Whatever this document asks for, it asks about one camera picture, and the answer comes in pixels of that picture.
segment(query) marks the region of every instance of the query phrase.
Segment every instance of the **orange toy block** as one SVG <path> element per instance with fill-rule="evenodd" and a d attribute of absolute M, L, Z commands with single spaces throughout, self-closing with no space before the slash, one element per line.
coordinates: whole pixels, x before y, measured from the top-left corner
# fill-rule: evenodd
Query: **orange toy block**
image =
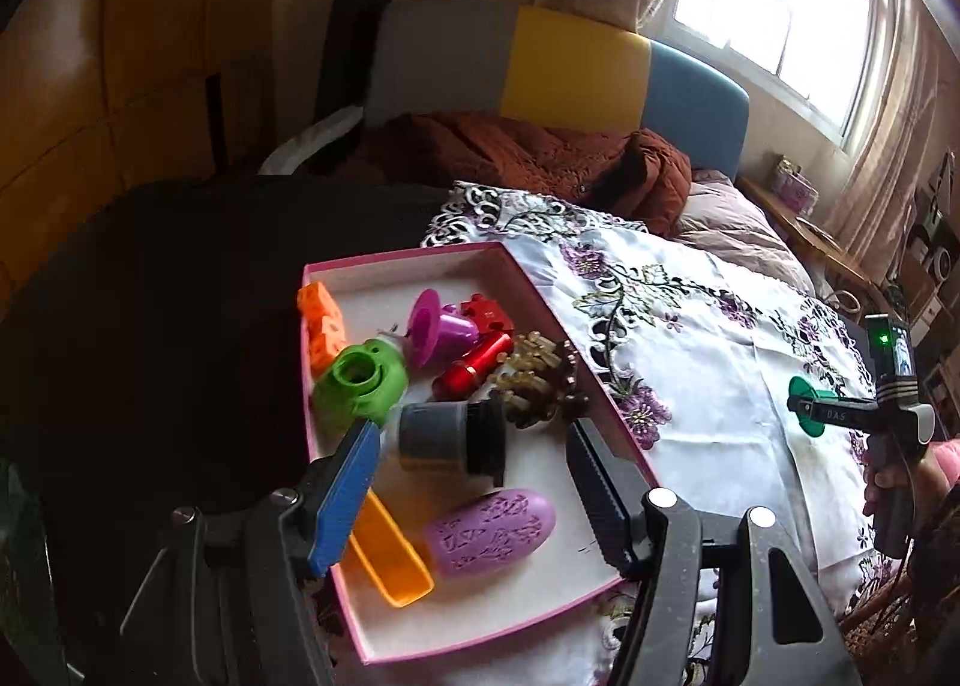
<path fill-rule="evenodd" d="M 334 301 L 329 291 L 323 287 L 323 283 L 310 283 L 296 291 L 296 306 L 301 311 L 301 315 L 306 318 L 307 325 L 311 329 L 314 326 L 320 328 L 323 317 L 333 318 L 338 325 L 344 325 L 344 316 L 340 312 L 337 302 Z"/>
<path fill-rule="evenodd" d="M 347 347 L 347 334 L 341 322 L 329 315 L 310 326 L 310 372 L 318 378 Z"/>

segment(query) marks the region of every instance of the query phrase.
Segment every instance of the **hand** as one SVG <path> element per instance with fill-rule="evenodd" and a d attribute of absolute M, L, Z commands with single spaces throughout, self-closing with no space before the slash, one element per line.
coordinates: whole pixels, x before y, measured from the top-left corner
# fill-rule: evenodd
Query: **hand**
<path fill-rule="evenodd" d="M 867 462 L 867 468 L 863 472 L 863 480 L 867 481 L 867 487 L 863 491 L 863 497 L 866 499 L 863 514 L 869 516 L 877 511 L 881 488 L 909 486 L 910 480 L 907 478 L 906 467 L 902 462 L 896 461 L 876 472 L 870 466 L 870 451 L 864 454 L 864 460 Z M 917 505 L 916 525 L 919 528 L 947 497 L 950 492 L 950 483 L 933 451 L 930 450 L 915 465 L 912 474 L 914 504 Z"/>

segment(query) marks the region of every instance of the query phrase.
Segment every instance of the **blue headboard panel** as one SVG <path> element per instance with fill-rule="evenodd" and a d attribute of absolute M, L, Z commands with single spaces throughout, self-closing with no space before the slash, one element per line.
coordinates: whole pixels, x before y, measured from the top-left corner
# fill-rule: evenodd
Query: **blue headboard panel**
<path fill-rule="evenodd" d="M 650 85 L 640 125 L 676 144 L 695 169 L 733 179 L 747 134 L 750 98 L 732 79 L 651 41 Z"/>

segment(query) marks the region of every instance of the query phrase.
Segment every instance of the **purple cup toy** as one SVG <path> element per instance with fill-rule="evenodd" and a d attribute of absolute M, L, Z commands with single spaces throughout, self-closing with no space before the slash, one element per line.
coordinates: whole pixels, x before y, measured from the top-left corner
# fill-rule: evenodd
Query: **purple cup toy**
<path fill-rule="evenodd" d="M 459 358 L 479 341 L 476 323 L 453 304 L 440 307 L 440 294 L 433 288 L 416 299 L 407 321 L 407 357 L 414 369 L 433 360 Z"/>
<path fill-rule="evenodd" d="M 517 563 L 540 547 L 557 523 L 546 497 L 524 488 L 487 494 L 427 523 L 435 571 L 473 576 Z"/>

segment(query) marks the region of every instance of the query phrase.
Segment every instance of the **wooden table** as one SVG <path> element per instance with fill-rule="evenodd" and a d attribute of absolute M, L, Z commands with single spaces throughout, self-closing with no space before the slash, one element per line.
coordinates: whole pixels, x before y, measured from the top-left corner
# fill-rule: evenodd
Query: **wooden table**
<path fill-rule="evenodd" d="M 893 312 L 890 304 L 887 304 L 887 299 L 883 298 L 880 288 L 872 282 L 860 265 L 839 247 L 799 222 L 797 213 L 779 200 L 769 188 L 748 176 L 738 178 L 736 186 L 752 203 L 763 209 L 771 221 L 784 229 L 788 237 L 787 245 L 798 257 L 800 263 L 814 270 L 823 267 L 827 273 L 835 275 L 843 280 L 845 285 L 858 291 L 858 295 L 867 296 L 878 311 Z M 867 304 L 863 304 L 863 307 L 865 314 L 871 311 Z"/>

